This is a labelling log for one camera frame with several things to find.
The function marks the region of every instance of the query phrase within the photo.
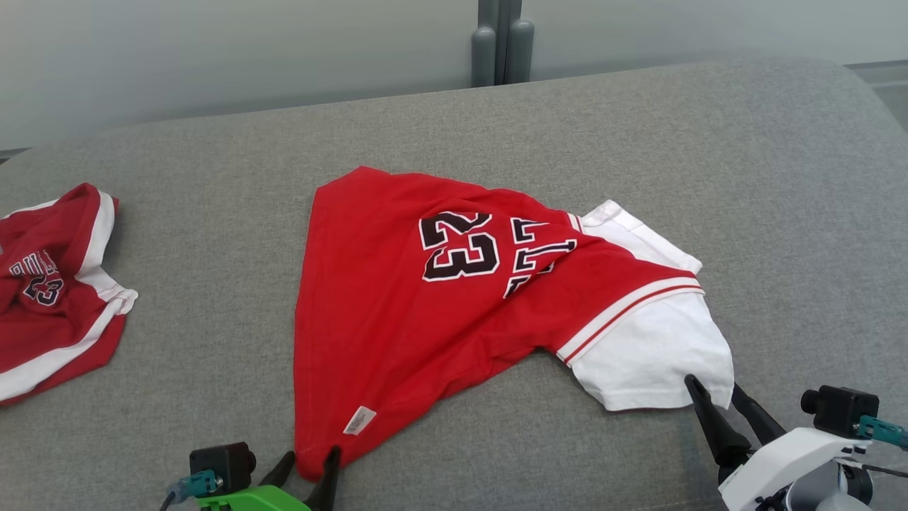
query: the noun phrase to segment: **white sleeve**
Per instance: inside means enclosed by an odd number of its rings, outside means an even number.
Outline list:
[[[703,264],[659,235],[613,201],[606,201],[580,219],[585,234],[605,238],[637,259],[687,270],[694,275]]]
[[[634,257],[696,273],[702,266],[612,201],[581,219],[582,230]],[[713,403],[728,408],[735,374],[728,343],[702,291],[670,294],[629,311],[568,362],[580,384],[608,410],[691,404],[684,377],[695,375]]]

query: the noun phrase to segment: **gray wall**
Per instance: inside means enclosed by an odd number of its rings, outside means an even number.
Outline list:
[[[741,54],[908,59],[905,0],[523,0],[534,80]]]
[[[0,149],[113,125],[469,86],[476,4],[0,0]]]
[[[908,58],[904,0],[525,0],[533,79],[775,52]],[[0,0],[0,150],[469,85],[476,0]]]

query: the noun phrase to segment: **white trim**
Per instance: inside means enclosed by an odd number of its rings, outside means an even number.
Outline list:
[[[114,230],[115,209],[112,197],[100,190],[98,190],[98,195],[98,211],[94,216],[88,248],[85,250],[82,266],[79,268],[79,273],[75,275],[75,279],[93,287],[98,298],[105,302],[110,302],[115,297],[122,298],[123,305],[116,314],[126,314],[133,309],[133,302],[139,297],[139,294],[117,284],[101,268],[101,263],[104,261],[104,249]]]
[[[577,219],[577,215],[567,213],[567,219],[570,220],[570,226],[573,227],[575,231],[580,230],[580,222]]]
[[[696,288],[681,287],[679,289],[667,291],[672,287],[678,286],[695,286]],[[697,282],[695,278],[686,276],[657,280],[656,282],[647,284],[646,286],[639,287],[636,291],[628,293],[624,297],[617,300],[611,306],[608,306],[606,310],[599,313],[596,317],[593,318],[592,321],[581,328],[579,332],[577,332],[573,337],[570,338],[570,340],[568,340],[562,347],[559,348],[558,358],[563,362],[566,359],[571,358],[572,356],[582,356],[590,347],[592,347],[597,342],[598,339],[601,339],[608,330],[610,330],[617,324],[617,322],[614,322],[609,325],[608,328],[600,332],[600,329],[602,329],[603,326],[608,325],[608,323],[612,320],[620,316],[625,316],[626,314],[633,312],[643,305],[650,304],[652,302],[655,302],[656,300],[661,300],[662,298],[679,293],[703,294],[704,291],[700,288],[700,283]]]
[[[94,346],[101,338],[111,319],[122,307],[123,300],[120,298],[109,302],[78,343],[48,351],[5,373],[0,373],[0,401],[31,392],[39,383],[88,351],[88,348]]]
[[[44,209],[46,207],[50,207],[50,206],[56,204],[56,201],[58,201],[58,200],[60,200],[60,199],[54,199],[52,201],[47,201],[47,202],[41,203],[39,205],[30,205],[28,207],[23,207],[22,209],[16,209],[13,213],[10,213],[9,215],[6,215],[3,218],[0,218],[0,220],[6,220],[10,216],[15,215],[16,213],[22,213],[23,211],[34,211],[36,209]]]

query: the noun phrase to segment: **gray sofa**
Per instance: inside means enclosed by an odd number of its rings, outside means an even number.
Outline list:
[[[157,509],[190,450],[292,448],[315,188],[357,165],[615,199],[704,262],[739,384],[787,427],[822,384],[908,423],[908,137],[851,72],[744,59],[138,125],[0,165],[0,212],[88,181],[140,297],[111,363],[0,409],[0,508]],[[743,420],[729,414],[733,424]],[[877,446],[871,459],[905,466]],[[304,497],[311,483],[286,486]],[[877,477],[875,509],[908,483]],[[337,509],[722,509],[690,409],[611,414],[535,354],[345,469]],[[190,509],[183,505],[179,509]]]

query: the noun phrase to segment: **chicago bulls jersey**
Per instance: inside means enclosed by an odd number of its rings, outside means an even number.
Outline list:
[[[730,399],[699,263],[618,210],[580,218],[511,190],[367,167],[320,188],[296,312],[301,473],[318,477],[334,445],[348,464],[537,347],[609,409],[683,406],[689,372]],[[669,299],[679,305],[660,306]],[[638,316],[673,328],[640,330]],[[631,364],[652,365],[652,385]]]
[[[113,355],[137,297],[101,269],[116,207],[85,184],[0,219],[0,405]]]

